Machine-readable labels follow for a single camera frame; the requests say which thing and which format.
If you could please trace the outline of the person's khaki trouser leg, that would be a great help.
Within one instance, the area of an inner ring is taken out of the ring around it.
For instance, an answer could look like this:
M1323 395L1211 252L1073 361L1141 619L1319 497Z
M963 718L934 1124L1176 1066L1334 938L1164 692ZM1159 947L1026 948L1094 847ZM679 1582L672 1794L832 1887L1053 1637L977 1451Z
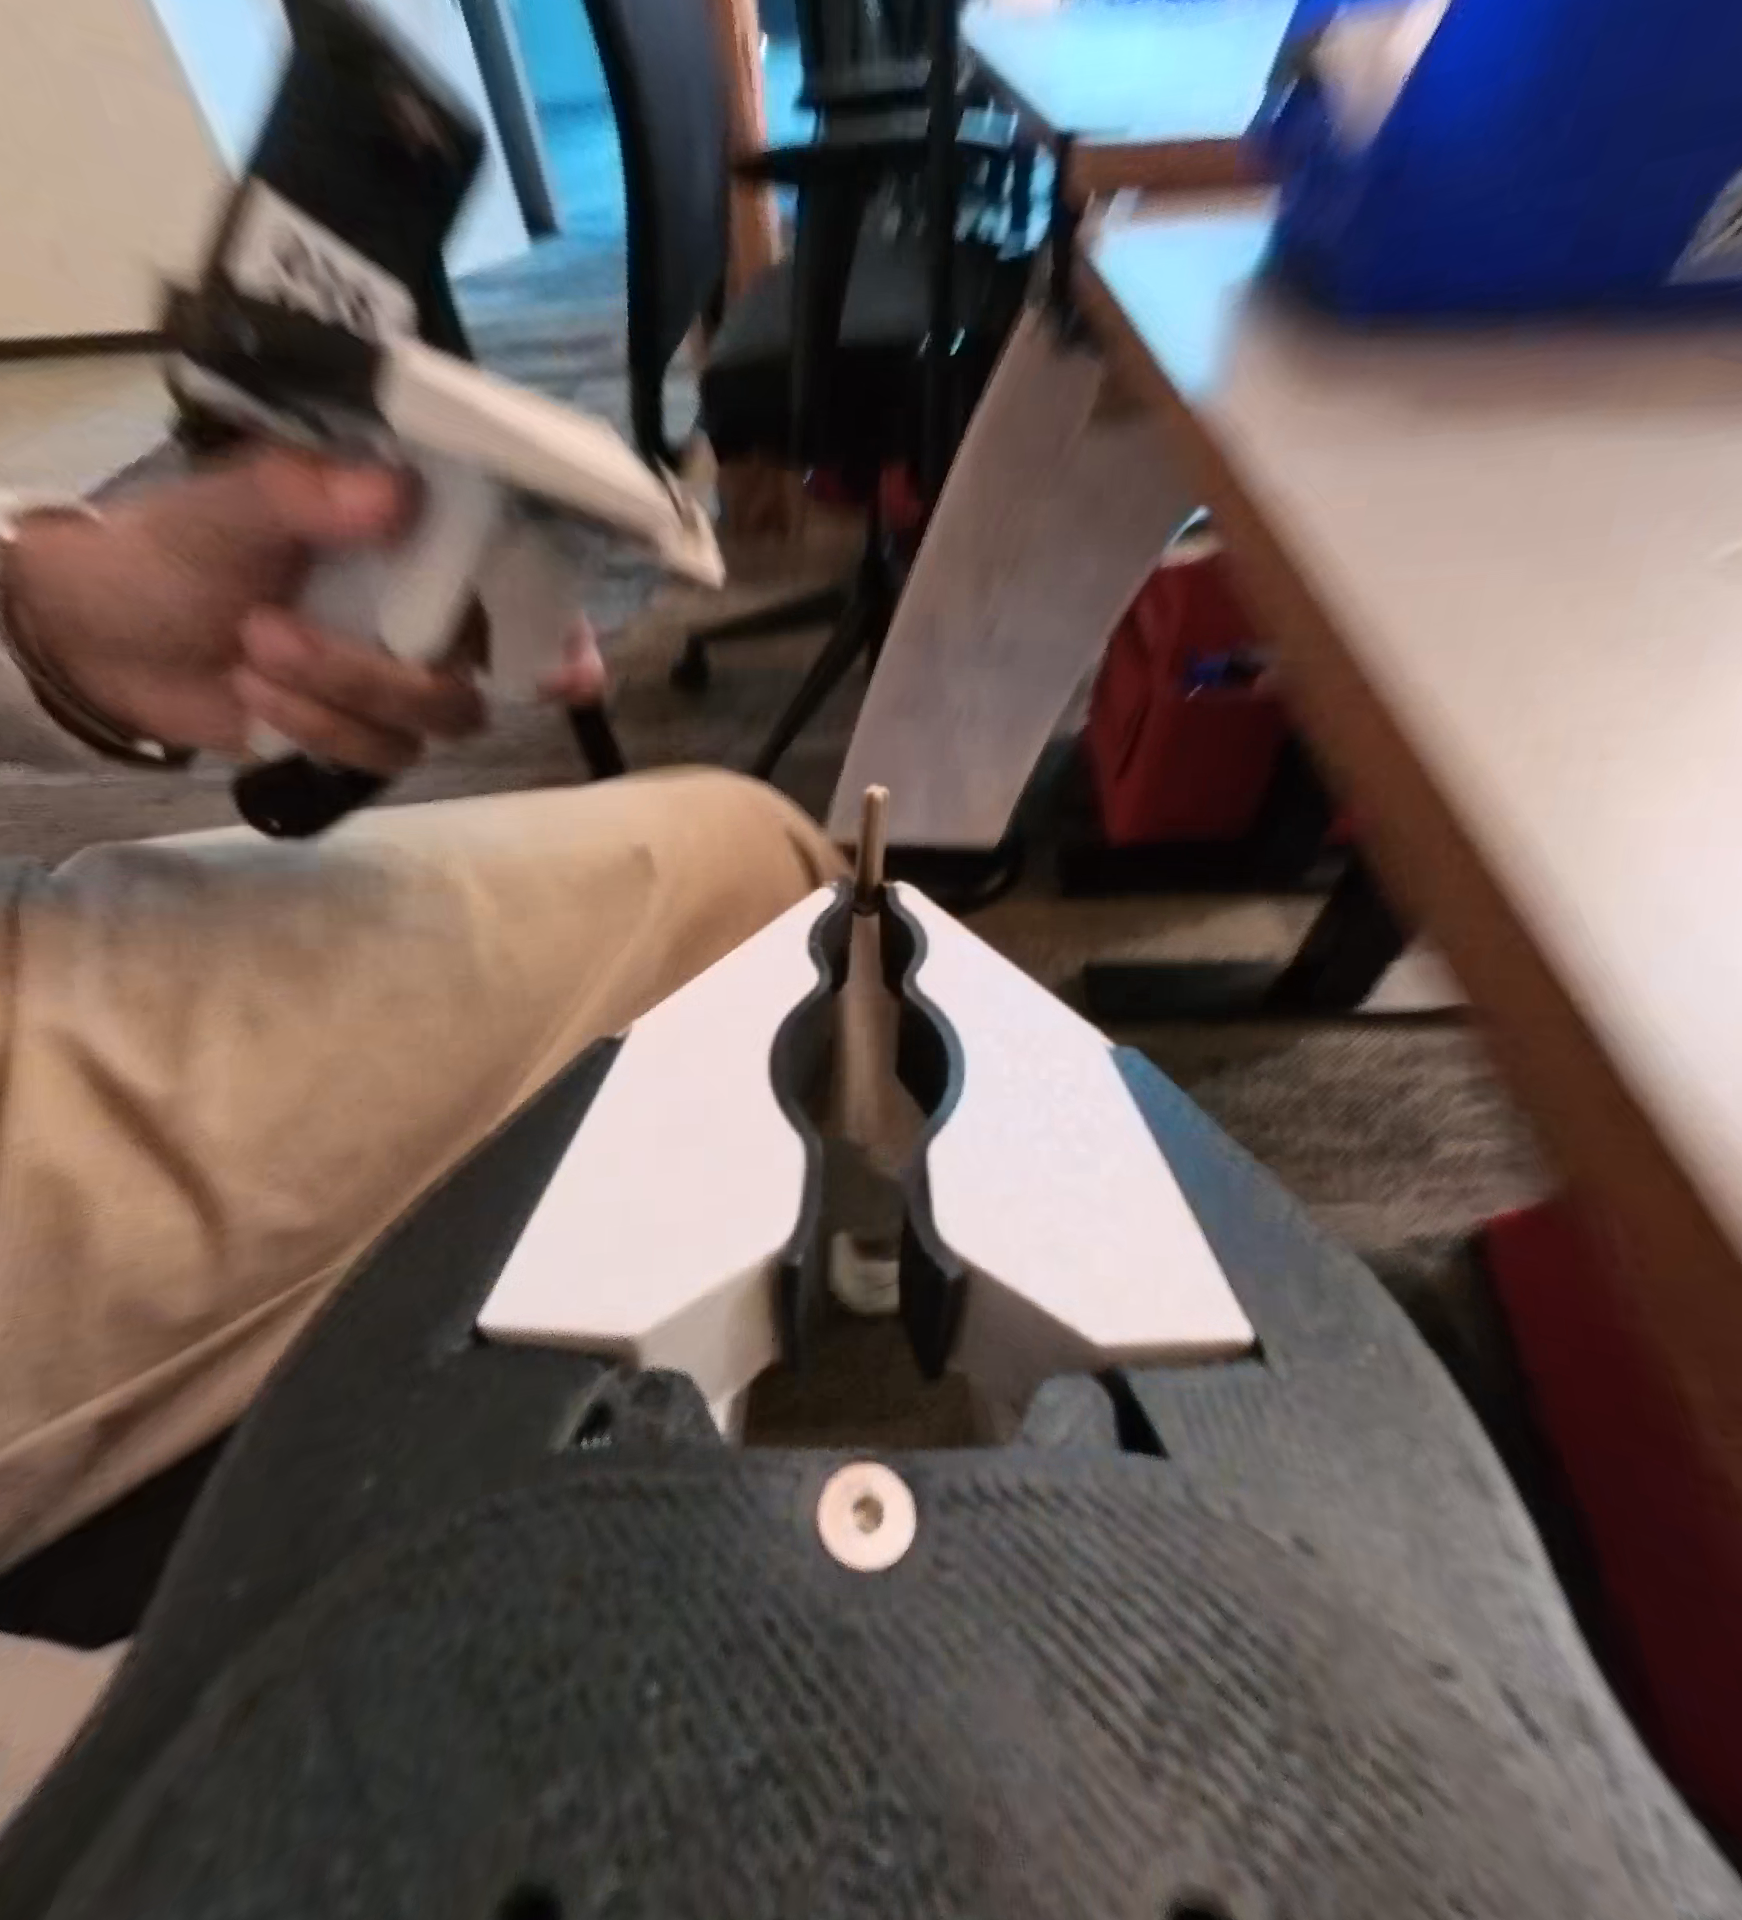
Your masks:
M841 868L719 770L0 861L0 1573L228 1429L465 1154Z

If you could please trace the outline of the thin tan rod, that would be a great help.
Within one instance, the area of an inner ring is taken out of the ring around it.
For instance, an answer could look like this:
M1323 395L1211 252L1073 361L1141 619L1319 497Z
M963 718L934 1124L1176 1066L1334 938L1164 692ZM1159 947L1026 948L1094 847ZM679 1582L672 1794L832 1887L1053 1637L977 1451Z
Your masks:
M876 1117L882 1070L892 1053L892 1027L882 1004L882 853L887 788L869 785L858 813L854 868L854 933L846 983L846 1136L872 1158L870 1127ZM899 1257L888 1236L843 1231L832 1253L832 1289L850 1312L869 1317L892 1315L899 1308Z

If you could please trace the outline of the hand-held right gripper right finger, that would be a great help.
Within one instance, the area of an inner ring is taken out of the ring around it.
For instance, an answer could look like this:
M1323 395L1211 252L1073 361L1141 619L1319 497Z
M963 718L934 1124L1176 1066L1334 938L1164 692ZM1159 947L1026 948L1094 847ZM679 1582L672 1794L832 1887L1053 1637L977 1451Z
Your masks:
M899 1321L1002 1430L1045 1383L1227 1363L1254 1328L1115 1047L919 889L882 892L892 1070L921 1115Z

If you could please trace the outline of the blue plastic bin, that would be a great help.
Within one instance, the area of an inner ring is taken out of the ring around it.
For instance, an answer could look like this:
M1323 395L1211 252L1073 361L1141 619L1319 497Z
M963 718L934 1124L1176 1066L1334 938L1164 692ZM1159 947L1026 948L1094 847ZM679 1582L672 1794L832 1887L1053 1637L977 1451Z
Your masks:
M1334 318L1742 315L1742 1L1297 3L1247 140Z

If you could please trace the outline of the black tripod stand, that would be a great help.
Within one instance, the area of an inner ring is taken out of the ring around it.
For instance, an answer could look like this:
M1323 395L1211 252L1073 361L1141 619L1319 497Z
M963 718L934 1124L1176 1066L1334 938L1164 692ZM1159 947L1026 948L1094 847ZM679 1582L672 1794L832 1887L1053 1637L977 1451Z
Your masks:
M1076 132L1051 128L992 77L924 61L829 66L809 77L819 132L736 165L795 192L791 260L722 321L700 379L720 460L765 455L796 477L835 477L865 511L843 588L691 631L673 684L719 639L831 631L750 767L775 781L795 741L856 664L876 665L952 455L1029 291L1033 172L1050 165L1041 247L1070 313L1079 226Z

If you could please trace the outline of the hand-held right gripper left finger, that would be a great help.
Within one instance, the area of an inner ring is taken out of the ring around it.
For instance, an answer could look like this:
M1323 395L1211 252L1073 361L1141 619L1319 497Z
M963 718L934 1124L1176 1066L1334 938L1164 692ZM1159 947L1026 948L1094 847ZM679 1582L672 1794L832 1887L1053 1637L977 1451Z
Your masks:
M500 1346L688 1379L731 1438L782 1353L776 1278L809 1147L771 1047L821 991L817 889L632 1021L477 1314Z

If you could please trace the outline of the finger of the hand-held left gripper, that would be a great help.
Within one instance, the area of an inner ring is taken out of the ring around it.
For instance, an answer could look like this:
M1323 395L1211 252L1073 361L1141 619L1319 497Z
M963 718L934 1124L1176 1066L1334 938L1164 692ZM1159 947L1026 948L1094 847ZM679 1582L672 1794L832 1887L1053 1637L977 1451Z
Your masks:
M469 467L505 497L608 529L694 586L725 583L704 504L603 420L418 340L382 351L382 420L407 449Z

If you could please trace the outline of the black office chair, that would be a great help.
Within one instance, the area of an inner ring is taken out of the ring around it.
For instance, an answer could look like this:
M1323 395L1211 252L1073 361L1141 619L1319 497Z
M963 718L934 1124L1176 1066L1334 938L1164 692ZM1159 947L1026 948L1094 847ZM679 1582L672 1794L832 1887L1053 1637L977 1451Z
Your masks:
M924 168L927 68L822 68L804 91L817 132L740 155L711 3L589 1L583 13L617 130L636 443L677 466L666 376L700 325L697 427L719 466L765 460L800 480L835 477L865 509L849 586L690 631L669 680L702 690L713 644L835 614L810 668L829 690L876 648L897 595L880 489L912 460L928 252L872 237L867 221L882 189Z

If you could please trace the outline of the red bag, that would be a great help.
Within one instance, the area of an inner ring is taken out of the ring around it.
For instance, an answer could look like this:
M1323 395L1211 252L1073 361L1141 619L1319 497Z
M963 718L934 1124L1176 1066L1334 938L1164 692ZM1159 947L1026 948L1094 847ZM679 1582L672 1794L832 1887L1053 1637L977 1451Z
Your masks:
M1241 848L1268 823L1289 721L1214 538L1172 548L1105 639L1079 733L1103 844Z

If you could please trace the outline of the white paper sheet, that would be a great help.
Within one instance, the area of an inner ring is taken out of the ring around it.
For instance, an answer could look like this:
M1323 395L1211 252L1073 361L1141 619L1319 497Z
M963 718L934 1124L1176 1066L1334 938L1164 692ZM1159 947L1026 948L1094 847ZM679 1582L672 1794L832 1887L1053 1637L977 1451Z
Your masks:
M1028 300L888 619L832 793L882 787L895 848L987 850L1194 493L1097 347Z

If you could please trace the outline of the person's left hand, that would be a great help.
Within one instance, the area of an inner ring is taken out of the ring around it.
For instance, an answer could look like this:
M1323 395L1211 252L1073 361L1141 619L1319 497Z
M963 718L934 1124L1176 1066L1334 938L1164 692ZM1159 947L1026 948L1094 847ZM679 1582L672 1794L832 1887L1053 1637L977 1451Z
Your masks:
M2 543L8 636L71 718L215 756L265 731L395 778L485 728L481 631L410 664L297 603L324 556L397 545L418 500L397 467L256 445L92 516L25 511Z

